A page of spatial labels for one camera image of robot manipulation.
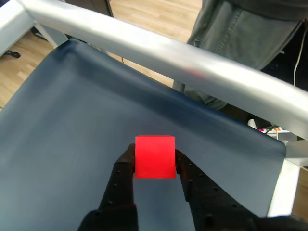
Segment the white cable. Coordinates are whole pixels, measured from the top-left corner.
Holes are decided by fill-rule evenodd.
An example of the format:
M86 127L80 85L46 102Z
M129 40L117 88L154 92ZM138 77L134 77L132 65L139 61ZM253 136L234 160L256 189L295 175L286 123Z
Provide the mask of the white cable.
M299 64L300 56L302 55L302 51L303 51L303 46L304 46L304 41L305 41L305 36L306 36L306 33L307 33L307 29L308 29L308 26L305 25L305 32L304 32L304 35L303 35L302 44L300 46L297 62L295 64L294 71L293 71L293 85L294 86L296 86L296 70L297 70L297 66Z

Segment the gray pants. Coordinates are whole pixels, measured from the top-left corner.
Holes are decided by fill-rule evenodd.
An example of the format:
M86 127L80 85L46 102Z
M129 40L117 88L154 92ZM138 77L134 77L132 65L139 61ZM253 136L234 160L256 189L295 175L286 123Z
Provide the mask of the gray pants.
M260 70L285 47L300 24L256 15L223 0L203 0L187 43ZM177 81L173 88L217 110L227 104Z

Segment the wooden floor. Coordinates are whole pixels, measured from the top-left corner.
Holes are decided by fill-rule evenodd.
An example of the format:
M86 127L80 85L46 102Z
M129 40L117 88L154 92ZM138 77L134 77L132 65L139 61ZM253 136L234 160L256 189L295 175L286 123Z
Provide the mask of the wooden floor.
M111 0L115 18L182 42L187 41L201 4L202 0ZM11 50L22 56L19 59L10 56L0 58L0 107L7 103L28 75L52 51L52 47L48 42L27 33ZM172 86L172 79L131 61L124 60L124 63ZM293 213L308 220L307 208L308 171L301 170Z

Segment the person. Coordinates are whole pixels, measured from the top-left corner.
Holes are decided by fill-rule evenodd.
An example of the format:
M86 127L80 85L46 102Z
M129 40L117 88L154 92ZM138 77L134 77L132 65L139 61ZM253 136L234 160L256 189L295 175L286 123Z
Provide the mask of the person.
M307 0L203 0L187 43L261 70L307 16ZM178 81L173 88L217 110L227 104Z

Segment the silver pipe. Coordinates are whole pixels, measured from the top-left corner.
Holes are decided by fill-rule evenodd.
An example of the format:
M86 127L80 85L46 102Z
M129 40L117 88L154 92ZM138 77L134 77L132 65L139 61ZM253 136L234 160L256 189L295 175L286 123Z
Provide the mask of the silver pipe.
M67 3L20 0L40 24L92 43L308 140L308 93L252 68Z

